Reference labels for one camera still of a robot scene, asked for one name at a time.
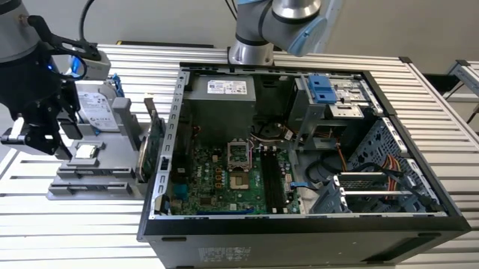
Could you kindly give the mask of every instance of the aluminum extrusion table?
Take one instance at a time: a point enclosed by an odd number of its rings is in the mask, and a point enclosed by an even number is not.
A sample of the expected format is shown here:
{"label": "aluminum extrusion table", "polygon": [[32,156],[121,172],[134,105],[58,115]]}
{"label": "aluminum extrusion table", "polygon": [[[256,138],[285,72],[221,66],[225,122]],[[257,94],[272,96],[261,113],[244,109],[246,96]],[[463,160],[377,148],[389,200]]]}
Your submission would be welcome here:
{"label": "aluminum extrusion table", "polygon": [[[132,112],[148,121],[144,94],[166,118],[178,62],[225,63],[224,49],[101,45],[121,77]],[[276,53],[288,67],[368,70],[469,225],[479,229],[479,138],[416,67],[391,57]],[[0,268],[161,268],[136,242],[142,201],[48,201],[60,161],[10,150],[0,164]],[[399,269],[479,268],[479,231],[472,231]]]}

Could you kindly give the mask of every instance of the blue tab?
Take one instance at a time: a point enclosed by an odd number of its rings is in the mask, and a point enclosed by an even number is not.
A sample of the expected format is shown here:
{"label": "blue tab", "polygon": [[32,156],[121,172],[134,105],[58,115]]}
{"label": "blue tab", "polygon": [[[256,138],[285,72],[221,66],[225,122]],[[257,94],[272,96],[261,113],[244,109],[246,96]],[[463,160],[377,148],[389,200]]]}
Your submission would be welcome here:
{"label": "blue tab", "polygon": [[316,104],[334,104],[336,93],[326,76],[309,75],[308,88]]}

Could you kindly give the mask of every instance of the white sticker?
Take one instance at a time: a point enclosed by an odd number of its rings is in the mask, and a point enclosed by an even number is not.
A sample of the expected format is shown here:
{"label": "white sticker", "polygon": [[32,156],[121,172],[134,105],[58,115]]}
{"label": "white sticker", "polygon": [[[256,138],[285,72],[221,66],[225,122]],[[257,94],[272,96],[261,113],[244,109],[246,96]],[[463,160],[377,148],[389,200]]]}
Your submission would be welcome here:
{"label": "white sticker", "polygon": [[286,130],[284,139],[290,140],[290,138],[292,138],[292,132],[289,130]]}
{"label": "white sticker", "polygon": [[250,255],[250,247],[198,248],[201,262],[241,262]]}
{"label": "white sticker", "polygon": [[108,99],[97,92],[77,93],[81,111],[86,116],[89,124],[101,131],[117,131],[118,126],[114,121],[112,108],[108,104]]}
{"label": "white sticker", "polygon": [[208,94],[248,94],[245,81],[210,80]]}

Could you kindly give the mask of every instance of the slotted aluminum surface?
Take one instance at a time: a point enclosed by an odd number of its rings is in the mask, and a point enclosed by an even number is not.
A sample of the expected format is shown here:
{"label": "slotted aluminum surface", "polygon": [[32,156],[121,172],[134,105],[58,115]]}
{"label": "slotted aluminum surface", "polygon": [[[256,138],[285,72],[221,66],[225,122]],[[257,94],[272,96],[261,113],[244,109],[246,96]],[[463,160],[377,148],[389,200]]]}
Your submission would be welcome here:
{"label": "slotted aluminum surface", "polygon": [[[225,63],[222,49],[102,45],[132,111],[148,120],[144,93],[166,117],[178,62]],[[276,53],[277,66],[369,70],[471,226],[479,228],[479,146],[464,122],[415,67],[397,58]],[[136,242],[141,201],[48,201],[60,162],[10,151],[0,166],[0,268],[161,268]],[[444,243],[399,269],[479,268],[479,231]]]}

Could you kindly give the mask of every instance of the wire bundle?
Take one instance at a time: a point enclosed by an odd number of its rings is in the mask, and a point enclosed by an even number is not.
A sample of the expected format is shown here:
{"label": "wire bundle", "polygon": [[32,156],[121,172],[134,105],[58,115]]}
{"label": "wire bundle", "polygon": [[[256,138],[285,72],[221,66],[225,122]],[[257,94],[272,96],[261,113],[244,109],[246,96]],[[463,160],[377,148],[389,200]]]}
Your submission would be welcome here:
{"label": "wire bundle", "polygon": [[[401,171],[401,166],[399,164],[399,161],[391,154],[387,155],[381,168],[384,169],[385,167],[388,167],[388,169],[392,171],[399,171],[399,172]],[[397,181],[392,180],[391,177],[388,177],[388,191],[395,191],[396,186],[397,186]]]}

